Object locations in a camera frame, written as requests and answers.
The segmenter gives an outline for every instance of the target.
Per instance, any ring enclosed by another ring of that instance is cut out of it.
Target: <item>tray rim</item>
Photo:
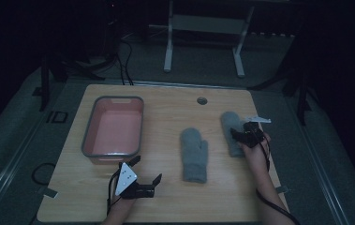
[[[94,155],[94,154],[87,154],[84,151],[84,145],[86,143],[87,133],[89,132],[89,127],[90,127],[92,119],[93,119],[93,113],[95,111],[96,105],[101,99],[104,99],[104,98],[134,98],[134,99],[138,99],[138,100],[140,100],[142,102],[139,147],[133,153],[128,154],[128,155],[127,154]],[[86,157],[88,157],[90,159],[96,159],[96,158],[131,158],[131,157],[137,155],[137,153],[139,153],[139,151],[141,149],[141,137],[142,137],[141,134],[142,134],[142,121],[143,121],[143,118],[144,118],[144,99],[142,99],[142,97],[139,97],[139,96],[100,96],[100,97],[96,98],[95,102],[93,103],[92,110],[90,112],[90,116],[89,116],[89,119],[88,119],[87,124],[86,124],[86,130],[84,131],[83,141],[81,142],[81,152]]]

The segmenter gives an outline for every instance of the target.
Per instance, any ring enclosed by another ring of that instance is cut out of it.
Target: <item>table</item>
[[[49,183],[58,192],[44,197],[42,222],[99,222],[106,216],[108,183],[117,165],[95,165],[81,143],[95,100],[101,96],[139,96],[144,100],[138,182],[150,184],[163,173],[153,199],[138,199],[126,222],[238,222],[259,220],[253,177],[244,158],[230,157],[220,116],[234,111],[242,119],[256,115],[245,90],[192,87],[89,85]],[[197,98],[206,98],[200,105]],[[206,184],[182,179],[180,133],[197,128],[209,143]],[[270,175],[279,179],[271,161]]]

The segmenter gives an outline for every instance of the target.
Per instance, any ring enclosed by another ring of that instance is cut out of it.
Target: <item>gray floor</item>
[[[191,33],[176,34],[172,70],[164,73],[164,35],[154,31],[147,42],[134,35],[125,37],[133,49],[128,71],[136,85],[245,89],[275,74],[292,41],[249,36],[241,53],[246,77],[237,78],[225,39],[220,41],[223,45],[209,45],[203,43],[208,37]],[[122,44],[124,62],[128,54],[129,48]],[[117,65],[96,73],[106,81],[71,74],[67,83],[52,82],[51,102],[45,112],[39,112],[40,97],[31,95],[40,85],[38,70],[27,78],[0,116],[0,184],[5,184],[0,187],[0,224],[41,224],[35,214],[43,198],[42,185],[32,180],[31,173],[41,163],[56,163],[88,84],[121,84]],[[281,93],[284,82],[252,91],[252,95],[259,116],[273,120],[263,128],[273,138],[273,158],[281,183],[291,189],[286,193],[290,211],[302,224],[355,224],[355,171],[344,147],[328,116],[310,97],[307,100],[312,111],[305,113],[307,126],[300,125],[295,116],[297,98]],[[51,112],[67,113],[66,122],[53,123],[49,120]],[[51,174],[52,168],[45,167],[38,177],[46,181]]]

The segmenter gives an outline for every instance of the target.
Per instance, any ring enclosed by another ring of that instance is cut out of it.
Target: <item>mitten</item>
[[[206,183],[208,143],[201,139],[195,128],[187,128],[181,133],[183,179],[189,182]]]

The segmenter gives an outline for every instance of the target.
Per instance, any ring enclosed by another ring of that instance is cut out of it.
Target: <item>plastic tray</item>
[[[135,156],[141,147],[143,108],[140,97],[99,97],[86,129],[83,154],[95,164]]]

